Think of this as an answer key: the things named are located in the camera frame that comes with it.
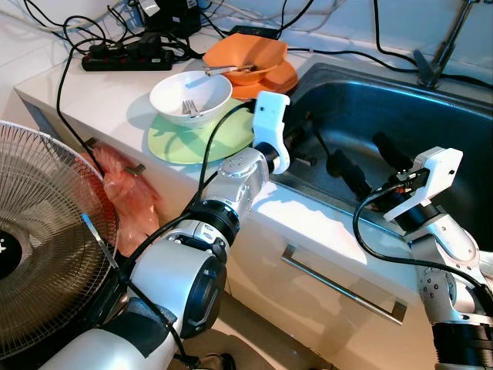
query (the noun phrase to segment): cabinet handle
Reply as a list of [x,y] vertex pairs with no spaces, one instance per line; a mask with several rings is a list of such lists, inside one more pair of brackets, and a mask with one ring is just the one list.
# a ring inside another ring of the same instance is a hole
[[335,281],[332,281],[331,279],[323,276],[322,274],[319,274],[318,272],[312,270],[308,266],[305,266],[299,261],[296,261],[293,258],[293,254],[295,251],[296,251],[296,247],[288,244],[286,249],[284,250],[283,255],[281,256],[281,260],[283,260],[287,264],[290,264],[291,266],[299,270],[302,270],[302,272],[309,274],[311,277],[317,279],[319,282],[324,283],[326,286],[331,287],[335,291],[338,291],[342,295],[345,295],[346,297],[352,299],[359,305],[365,307],[367,310],[370,310],[373,313],[381,316],[382,318],[386,318],[388,321],[392,321],[397,325],[402,325],[402,321],[404,320],[404,316],[406,315],[407,306],[405,306],[400,302],[395,301],[394,307],[392,308],[392,312],[384,310],[382,307],[377,306],[375,303],[370,302],[369,300],[361,297],[360,295],[354,293],[353,291],[350,291],[345,287],[343,287],[342,285],[339,285]]

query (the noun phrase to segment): green plate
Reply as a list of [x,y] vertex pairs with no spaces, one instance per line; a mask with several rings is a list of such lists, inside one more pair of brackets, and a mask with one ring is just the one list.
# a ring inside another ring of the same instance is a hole
[[[230,99],[224,112],[241,104]],[[200,129],[177,126],[161,115],[157,115],[147,135],[149,150],[161,160],[178,164],[202,163],[207,141],[222,116],[212,119]],[[241,150],[253,141],[253,114],[240,109],[223,123],[214,137],[209,161],[221,160]]]

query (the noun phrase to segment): white wall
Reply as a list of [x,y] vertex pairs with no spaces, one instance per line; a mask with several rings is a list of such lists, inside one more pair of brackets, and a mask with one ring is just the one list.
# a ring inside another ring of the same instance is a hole
[[[53,21],[63,23],[70,15],[94,18],[111,5],[112,0],[35,0],[34,3]],[[22,0],[0,1],[0,9],[24,15]],[[103,19],[107,36],[116,36],[121,28],[111,16]],[[80,36],[73,35],[74,40]],[[0,119],[36,127],[31,116],[13,90],[21,81],[33,77],[66,59],[66,44],[50,33],[40,32],[19,21],[0,15]]]
[[[403,49],[411,52],[420,49],[429,58],[435,54],[443,41],[457,11],[464,0],[379,0],[381,44],[385,48]],[[242,9],[251,9],[260,15],[272,15],[280,12],[283,0],[251,1],[225,0],[225,3]],[[307,0],[288,0],[287,11],[301,10]],[[310,11],[329,9],[334,0],[315,0]],[[218,9],[217,14],[230,14],[226,6]],[[295,15],[286,15],[289,22]],[[304,15],[293,27],[313,28],[320,24],[322,15]],[[229,27],[224,18],[218,18],[217,24]],[[264,25],[277,28],[272,22]],[[372,0],[346,0],[346,2],[320,27],[317,33],[336,36],[350,41],[374,43],[374,11]],[[310,45],[309,35],[297,35],[286,32],[283,38],[290,45],[299,47],[323,47]],[[492,78],[493,73],[493,5],[478,3],[471,10],[456,49],[451,57],[451,65],[463,63],[483,69],[477,76]]]

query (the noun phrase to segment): sink basin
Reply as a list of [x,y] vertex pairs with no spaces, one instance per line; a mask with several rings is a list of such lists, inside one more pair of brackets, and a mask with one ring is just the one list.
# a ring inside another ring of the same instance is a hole
[[[463,151],[454,184],[433,203],[470,232],[480,249],[493,251],[491,105],[319,63],[291,96],[285,132],[307,125],[307,113],[318,122],[329,151],[341,149],[361,167],[373,189],[396,173],[372,143],[376,133],[385,133],[412,160],[434,146]],[[326,171],[327,157],[317,138],[308,136],[296,152],[316,158],[317,164],[294,160],[274,181],[352,213],[356,197],[341,178]],[[381,214],[368,211],[363,218],[403,234]]]

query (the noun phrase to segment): orange plate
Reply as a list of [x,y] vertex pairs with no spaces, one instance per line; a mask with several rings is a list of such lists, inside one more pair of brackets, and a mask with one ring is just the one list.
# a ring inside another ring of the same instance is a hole
[[265,78],[269,71],[280,66],[286,55],[285,42],[235,33],[210,48],[203,56],[203,61],[211,67],[243,66],[253,63],[257,66],[257,71],[224,73],[232,83],[245,86],[253,85]]
[[255,85],[238,86],[233,84],[233,95],[235,99],[255,99],[260,91],[272,91],[274,93],[287,93],[298,84],[296,69],[284,61],[280,66],[268,72],[265,79]]

